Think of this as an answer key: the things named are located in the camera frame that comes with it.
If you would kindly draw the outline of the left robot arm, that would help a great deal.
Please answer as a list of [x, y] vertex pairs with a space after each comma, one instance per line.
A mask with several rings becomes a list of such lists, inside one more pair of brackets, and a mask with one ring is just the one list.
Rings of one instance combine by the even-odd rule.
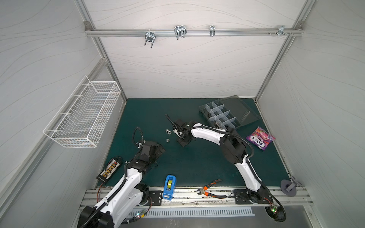
[[149, 188], [141, 181], [156, 160], [165, 152], [162, 145], [147, 141], [135, 157], [125, 165], [123, 177], [95, 206], [86, 206], [78, 220], [78, 228], [118, 228], [140, 203], [148, 202]]

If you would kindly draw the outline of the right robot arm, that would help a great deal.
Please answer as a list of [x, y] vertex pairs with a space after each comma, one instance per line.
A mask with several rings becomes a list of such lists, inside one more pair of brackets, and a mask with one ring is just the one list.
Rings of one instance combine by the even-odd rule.
[[234, 164], [244, 179], [246, 192], [243, 197], [253, 204], [266, 202], [273, 204], [274, 197], [254, 170], [250, 158], [254, 155], [253, 147], [243, 139], [235, 129], [221, 130], [191, 121], [171, 121], [173, 132], [178, 136], [179, 144], [184, 147], [192, 139], [204, 139], [220, 146], [227, 161]]

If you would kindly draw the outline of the blue tape dispenser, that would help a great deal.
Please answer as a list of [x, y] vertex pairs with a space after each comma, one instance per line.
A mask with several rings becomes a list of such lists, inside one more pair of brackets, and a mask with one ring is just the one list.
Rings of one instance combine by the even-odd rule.
[[175, 192], [176, 177], [174, 175], [167, 175], [163, 188], [162, 198], [172, 200]]

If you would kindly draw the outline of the clear compartment organizer box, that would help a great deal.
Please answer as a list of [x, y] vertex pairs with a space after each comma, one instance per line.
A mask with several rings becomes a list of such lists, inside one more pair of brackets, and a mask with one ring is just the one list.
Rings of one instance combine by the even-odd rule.
[[211, 127], [222, 130], [238, 129], [261, 119], [257, 112], [238, 96], [211, 101], [199, 109]]

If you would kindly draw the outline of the screwdriver bit set case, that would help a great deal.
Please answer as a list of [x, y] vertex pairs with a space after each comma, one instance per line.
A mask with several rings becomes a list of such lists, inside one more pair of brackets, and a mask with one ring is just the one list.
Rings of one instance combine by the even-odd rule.
[[120, 156], [113, 157], [106, 168], [97, 176], [97, 180], [103, 184], [107, 183], [114, 173], [119, 169], [119, 166], [123, 163], [123, 158]]

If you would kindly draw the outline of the pink Fox's candy bag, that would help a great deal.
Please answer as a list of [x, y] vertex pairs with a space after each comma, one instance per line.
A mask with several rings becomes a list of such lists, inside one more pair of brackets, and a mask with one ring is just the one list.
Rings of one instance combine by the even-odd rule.
[[257, 127], [257, 129], [246, 137], [246, 139], [265, 151], [268, 145], [275, 140], [275, 137], [266, 132], [263, 128]]

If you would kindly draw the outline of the metal U-bolt clamp left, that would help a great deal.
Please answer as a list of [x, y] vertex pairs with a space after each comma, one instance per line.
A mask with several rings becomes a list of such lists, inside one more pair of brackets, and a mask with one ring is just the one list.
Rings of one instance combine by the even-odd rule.
[[154, 33], [154, 32], [152, 32], [151, 30], [149, 30], [149, 31], [147, 31], [147, 32], [145, 33], [144, 38], [145, 38], [144, 45], [146, 46], [146, 45], [147, 45], [147, 43], [150, 43], [150, 48], [152, 48], [152, 47], [153, 47], [153, 45], [154, 45], [154, 42], [155, 42], [155, 40], [156, 40], [156, 35], [155, 35], [155, 33]]

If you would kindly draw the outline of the metal u-bolt clamp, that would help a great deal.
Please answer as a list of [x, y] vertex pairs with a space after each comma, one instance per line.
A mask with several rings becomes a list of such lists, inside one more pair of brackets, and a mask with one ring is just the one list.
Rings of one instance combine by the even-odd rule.
[[147, 43], [150, 43], [150, 48], [152, 48], [152, 47], [153, 47], [153, 45], [154, 45], [154, 42], [155, 42], [155, 40], [156, 40], [156, 35], [155, 35], [155, 33], [154, 33], [154, 32], [152, 32], [151, 30], [149, 30], [149, 31], [147, 31], [147, 32], [145, 33], [144, 38], [145, 38], [144, 45], [146, 46], [146, 45], [147, 45]]
[[174, 28], [174, 33], [177, 40], [179, 40], [180, 37], [185, 38], [187, 34], [186, 26], [185, 25], [176, 26]]

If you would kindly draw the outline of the metal U-bolt clamp middle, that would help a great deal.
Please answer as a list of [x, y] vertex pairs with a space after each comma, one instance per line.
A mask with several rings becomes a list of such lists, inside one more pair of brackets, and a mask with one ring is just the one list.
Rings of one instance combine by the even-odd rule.
[[179, 40], [180, 37], [185, 38], [187, 34], [186, 26], [185, 25], [176, 26], [174, 28], [174, 33], [177, 40]]

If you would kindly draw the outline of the metal hook clamp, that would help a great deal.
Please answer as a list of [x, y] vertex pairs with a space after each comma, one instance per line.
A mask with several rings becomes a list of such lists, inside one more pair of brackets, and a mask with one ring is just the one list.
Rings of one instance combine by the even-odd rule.
[[215, 36], [215, 26], [211, 25], [210, 26], [210, 37], [214, 37]]

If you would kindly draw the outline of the grey tape spool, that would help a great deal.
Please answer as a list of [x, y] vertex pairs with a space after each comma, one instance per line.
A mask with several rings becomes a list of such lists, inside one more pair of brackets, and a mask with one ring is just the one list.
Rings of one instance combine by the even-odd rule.
[[297, 184], [290, 180], [282, 180], [280, 183], [281, 191], [289, 197], [294, 197], [297, 194]]

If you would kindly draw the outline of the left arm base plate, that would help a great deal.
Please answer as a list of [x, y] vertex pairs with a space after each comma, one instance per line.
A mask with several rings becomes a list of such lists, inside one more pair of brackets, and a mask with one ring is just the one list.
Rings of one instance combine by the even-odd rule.
[[145, 191], [143, 192], [142, 200], [139, 206], [161, 206], [162, 205], [162, 191]]

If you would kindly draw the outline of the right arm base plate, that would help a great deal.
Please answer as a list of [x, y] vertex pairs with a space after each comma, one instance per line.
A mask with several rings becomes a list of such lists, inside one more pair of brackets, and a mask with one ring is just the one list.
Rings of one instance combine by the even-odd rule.
[[249, 189], [235, 189], [231, 196], [238, 205], [273, 203], [270, 192], [262, 186], [257, 192]]

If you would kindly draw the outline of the aluminium crossbar rail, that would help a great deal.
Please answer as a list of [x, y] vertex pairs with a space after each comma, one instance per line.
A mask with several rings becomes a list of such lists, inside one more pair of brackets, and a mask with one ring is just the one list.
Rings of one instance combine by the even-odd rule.
[[[215, 27], [214, 37], [247, 37], [247, 36], [270, 36], [279, 28], [217, 28]], [[151, 30], [156, 37], [174, 37], [172, 28], [155, 29], [92, 29], [86, 31], [88, 37], [144, 37], [147, 31]], [[210, 28], [187, 28], [186, 37], [210, 37]], [[285, 28], [287, 32], [292, 32], [293, 36], [301, 36], [305, 30]]]

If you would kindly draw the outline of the metal bracket right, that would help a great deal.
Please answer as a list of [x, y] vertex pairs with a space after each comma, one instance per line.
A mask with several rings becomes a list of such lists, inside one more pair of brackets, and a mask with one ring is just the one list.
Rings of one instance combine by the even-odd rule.
[[274, 33], [268, 33], [270, 36], [276, 36], [276, 37], [280, 37], [280, 36], [293, 36], [294, 34], [292, 32], [287, 32], [285, 30], [285, 26], [281, 26], [278, 31], [274, 32]]

